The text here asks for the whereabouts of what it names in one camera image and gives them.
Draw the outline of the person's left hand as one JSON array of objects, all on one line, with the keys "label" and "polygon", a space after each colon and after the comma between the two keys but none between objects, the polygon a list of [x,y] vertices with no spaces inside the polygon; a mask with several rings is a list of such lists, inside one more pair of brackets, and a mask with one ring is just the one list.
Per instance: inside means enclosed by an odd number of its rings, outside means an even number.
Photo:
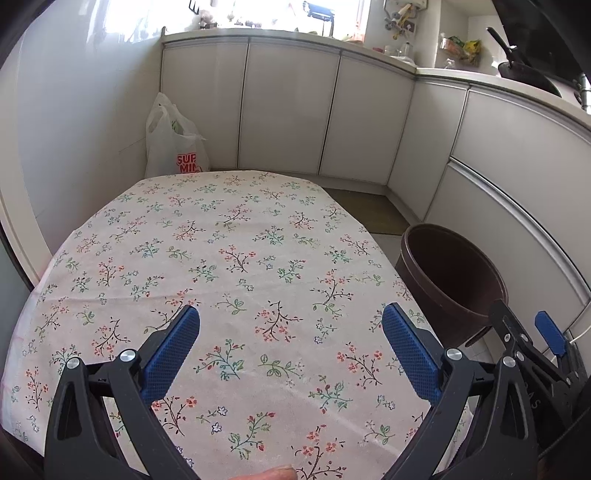
[{"label": "person's left hand", "polygon": [[297,471],[291,465],[283,465],[256,474],[232,477],[230,480],[297,480]]}]

